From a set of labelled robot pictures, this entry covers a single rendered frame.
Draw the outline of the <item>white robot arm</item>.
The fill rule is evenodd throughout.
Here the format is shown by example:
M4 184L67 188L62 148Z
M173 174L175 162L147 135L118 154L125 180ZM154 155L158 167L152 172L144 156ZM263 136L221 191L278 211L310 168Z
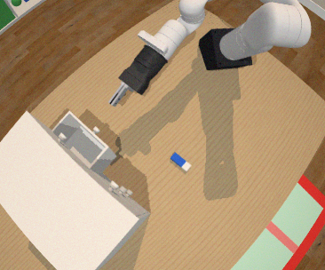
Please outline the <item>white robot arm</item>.
M168 20L157 33L166 35L178 48L201 26L205 18L204 6L210 1L180 0L179 18ZM219 47L227 59L240 60L268 52L273 46L300 48L309 41L311 22L298 0L259 1L264 4L246 22L221 38Z

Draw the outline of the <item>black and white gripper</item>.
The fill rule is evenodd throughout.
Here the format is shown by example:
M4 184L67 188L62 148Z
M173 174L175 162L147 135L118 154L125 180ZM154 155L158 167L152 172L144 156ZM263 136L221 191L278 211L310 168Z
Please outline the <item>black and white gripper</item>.
M114 107L128 90L131 92L136 91L142 95L150 81L168 63L168 60L177 49L176 44L162 33L151 36L146 31L141 30L137 36L146 44L131 65L119 76L119 79L122 80L121 85L108 101Z

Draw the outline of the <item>blue and white eraser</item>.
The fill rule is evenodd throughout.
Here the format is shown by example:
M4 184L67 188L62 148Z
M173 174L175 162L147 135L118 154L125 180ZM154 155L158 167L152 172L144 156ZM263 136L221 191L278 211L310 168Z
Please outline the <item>blue and white eraser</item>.
M171 160L176 163L179 167L181 167L184 171L187 171L191 164L189 164L187 161L185 161L181 156L179 156L177 153L174 153L171 157Z

